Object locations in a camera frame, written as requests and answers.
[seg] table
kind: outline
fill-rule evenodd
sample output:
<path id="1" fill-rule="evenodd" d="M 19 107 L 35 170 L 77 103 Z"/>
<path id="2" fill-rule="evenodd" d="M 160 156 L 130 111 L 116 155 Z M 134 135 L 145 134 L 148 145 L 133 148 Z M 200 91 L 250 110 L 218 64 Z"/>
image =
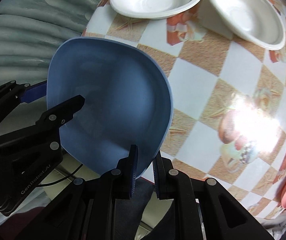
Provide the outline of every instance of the table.
<path id="1" fill-rule="evenodd" d="M 286 0 L 269 1 L 286 28 Z M 175 108 L 161 153 L 176 169 L 217 179 L 254 217 L 286 212 L 286 46 L 238 38 L 208 0 L 163 20 L 124 17 L 101 0 L 82 36 L 137 47 L 161 66 Z M 151 166 L 143 177 L 154 181 Z"/>

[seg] metal bolt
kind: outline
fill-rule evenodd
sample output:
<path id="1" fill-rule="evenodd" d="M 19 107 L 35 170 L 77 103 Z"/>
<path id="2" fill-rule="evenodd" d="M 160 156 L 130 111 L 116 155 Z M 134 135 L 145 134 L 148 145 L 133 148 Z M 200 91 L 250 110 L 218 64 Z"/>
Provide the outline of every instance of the metal bolt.
<path id="1" fill-rule="evenodd" d="M 54 121 L 56 119 L 56 115 L 55 114 L 52 114 L 49 116 L 49 120 L 50 121 Z"/>
<path id="2" fill-rule="evenodd" d="M 55 151 L 59 149 L 59 144 L 57 142 L 51 142 L 50 148 Z"/>
<path id="3" fill-rule="evenodd" d="M 172 175 L 172 176 L 176 176 L 179 174 L 179 171 L 176 170 L 176 169 L 172 169 L 172 170 L 169 170 L 169 174 Z"/>
<path id="4" fill-rule="evenodd" d="M 120 175 L 121 171 L 119 169 L 114 169 L 111 171 L 112 175 Z"/>
<path id="5" fill-rule="evenodd" d="M 211 185 L 211 186 L 216 185 L 216 180 L 215 180 L 215 179 L 212 179 L 212 178 L 209 178 L 206 182 L 207 182 L 207 184 L 209 184 L 209 185 Z"/>
<path id="6" fill-rule="evenodd" d="M 74 185 L 81 185 L 83 183 L 83 179 L 81 178 L 76 178 L 73 180 Z"/>

